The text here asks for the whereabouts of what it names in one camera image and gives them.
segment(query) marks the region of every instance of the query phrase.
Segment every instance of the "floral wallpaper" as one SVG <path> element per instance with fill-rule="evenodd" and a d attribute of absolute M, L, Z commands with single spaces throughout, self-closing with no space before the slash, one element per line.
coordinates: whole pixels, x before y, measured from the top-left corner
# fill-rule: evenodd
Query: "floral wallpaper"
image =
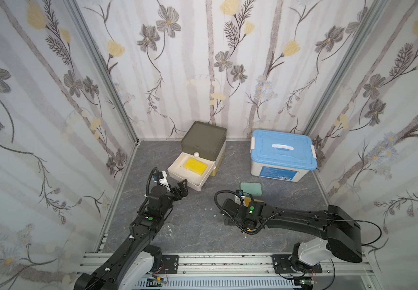
<path fill-rule="evenodd" d="M 386 4 L 310 136 L 331 203 L 383 231 L 363 247 L 380 283 L 418 288 L 418 0 Z"/>
<path fill-rule="evenodd" d="M 0 0 L 0 289 L 71 289 L 133 143 L 62 2 Z"/>
<path fill-rule="evenodd" d="M 140 138 L 301 133 L 370 0 L 78 0 Z"/>

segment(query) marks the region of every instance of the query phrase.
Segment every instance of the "white handle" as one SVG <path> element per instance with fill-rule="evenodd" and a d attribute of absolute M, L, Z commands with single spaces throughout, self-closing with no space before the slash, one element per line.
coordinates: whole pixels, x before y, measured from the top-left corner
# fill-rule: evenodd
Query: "white handle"
<path fill-rule="evenodd" d="M 272 144 L 272 147 L 273 148 L 283 148 L 283 149 L 294 150 L 294 147 L 288 146 L 288 145 L 283 145 L 283 144 Z"/>
<path fill-rule="evenodd" d="M 254 150 L 255 148 L 256 148 L 256 137 L 251 137 L 251 151 Z"/>

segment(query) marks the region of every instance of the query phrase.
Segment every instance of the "gray floor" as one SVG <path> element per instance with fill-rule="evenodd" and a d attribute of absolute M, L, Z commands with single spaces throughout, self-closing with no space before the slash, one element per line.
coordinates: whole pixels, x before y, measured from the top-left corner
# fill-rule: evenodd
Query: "gray floor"
<path fill-rule="evenodd" d="M 250 142 L 227 141 L 225 158 L 215 177 L 209 177 L 202 191 L 189 189 L 152 244 L 163 252 L 291 252 L 297 242 L 314 237 L 284 229 L 264 229 L 247 236 L 235 226 L 223 225 L 213 195 L 218 190 L 236 190 L 241 182 L 260 182 L 262 200 L 283 208 L 325 209 L 326 203 L 311 172 L 299 182 L 279 181 L 251 175 Z M 118 207 L 108 230 L 104 252 L 114 252 L 129 235 L 129 224 L 144 200 L 146 180 L 154 166 L 167 168 L 181 153 L 179 141 L 143 141 L 137 150 Z M 168 178 L 175 186 L 177 182 Z M 229 194 L 219 195 L 222 204 Z"/>

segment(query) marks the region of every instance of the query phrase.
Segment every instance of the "yellow sponge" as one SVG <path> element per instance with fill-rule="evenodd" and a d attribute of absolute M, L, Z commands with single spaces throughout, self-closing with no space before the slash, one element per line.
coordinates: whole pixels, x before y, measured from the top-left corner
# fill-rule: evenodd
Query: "yellow sponge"
<path fill-rule="evenodd" d="M 194 158 L 189 158 L 188 161 L 186 161 L 185 165 L 183 165 L 183 167 L 193 171 L 194 173 L 202 175 L 207 168 L 207 164 L 202 163 L 201 161 L 198 161 Z"/>

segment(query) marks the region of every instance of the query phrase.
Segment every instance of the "black cable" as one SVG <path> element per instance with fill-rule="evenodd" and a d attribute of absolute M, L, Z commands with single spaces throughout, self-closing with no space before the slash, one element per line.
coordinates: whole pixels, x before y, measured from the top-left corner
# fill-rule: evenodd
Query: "black cable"
<path fill-rule="evenodd" d="M 90 289 L 91 287 L 93 287 L 93 285 L 96 284 L 97 281 L 100 281 L 102 277 L 104 277 L 104 275 L 106 275 L 107 272 L 104 272 L 103 275 L 101 277 L 99 277 L 98 280 L 96 280 L 95 282 L 93 282 L 89 287 L 86 287 L 85 290 Z"/>
<path fill-rule="evenodd" d="M 302 275 L 300 275 L 300 276 L 294 276 L 294 277 L 292 277 L 292 278 L 287 278 L 287 277 L 285 277 L 285 276 L 281 275 L 280 273 L 278 273 L 278 275 L 280 275 L 280 276 L 281 276 L 281 278 L 286 279 L 286 280 L 297 280 L 297 279 L 299 279 L 299 278 L 301 278 L 301 277 L 304 277 L 304 276 L 305 276 L 305 274 L 307 273 L 307 270 L 305 270 L 304 266 L 302 266 L 301 264 L 297 264 L 297 266 L 301 266 L 301 268 L 302 268 L 302 270 L 303 270 Z"/>
<path fill-rule="evenodd" d="M 153 175 L 154 175 L 154 172 L 156 172 L 156 173 L 157 173 L 157 184 L 158 184 L 158 185 L 160 184 L 160 183 L 159 183 L 159 169 L 157 169 L 157 167 L 154 167 L 154 168 L 151 170 L 151 173 L 149 174 L 148 181 L 146 182 L 146 196 L 148 196 L 148 195 L 149 195 L 149 184 L 151 183 L 151 179 L 152 179 L 152 177 L 153 177 Z"/>
<path fill-rule="evenodd" d="M 301 215 L 303 217 L 308 217 L 308 218 L 315 218 L 315 217 L 309 217 L 309 216 L 302 215 L 302 214 L 298 214 L 298 215 Z M 383 235 L 383 231 L 381 230 L 380 226 L 377 225 L 376 223 L 373 223 L 373 222 L 368 221 L 368 220 L 361 220 L 361 219 L 329 219 L 329 218 L 320 218 L 320 217 L 317 217 L 316 219 L 328 220 L 328 221 L 357 221 L 359 223 L 369 223 L 369 224 L 375 225 L 380 230 L 380 235 L 376 238 L 376 240 L 374 240 L 372 242 L 369 242 L 369 243 L 366 243 L 366 244 L 362 244 L 362 246 L 368 246 L 368 245 L 371 245 L 371 244 L 375 243 Z"/>
<path fill-rule="evenodd" d="M 333 260 L 330 259 L 330 261 L 331 261 L 331 264 L 333 265 L 333 279 L 331 280 L 331 283 L 327 287 L 323 288 L 322 290 L 328 289 L 333 284 L 334 278 L 336 277 L 336 269 L 334 268 Z"/>
<path fill-rule="evenodd" d="M 170 216 L 170 214 L 172 213 L 172 211 L 174 210 L 174 206 L 172 205 L 172 207 L 170 208 L 170 212 L 167 214 L 167 216 L 164 218 L 164 222 L 167 220 L 167 218 Z"/>
<path fill-rule="evenodd" d="M 252 197 L 252 194 L 249 194 L 249 197 L 251 198 L 251 201 L 254 201 L 254 198 Z"/>

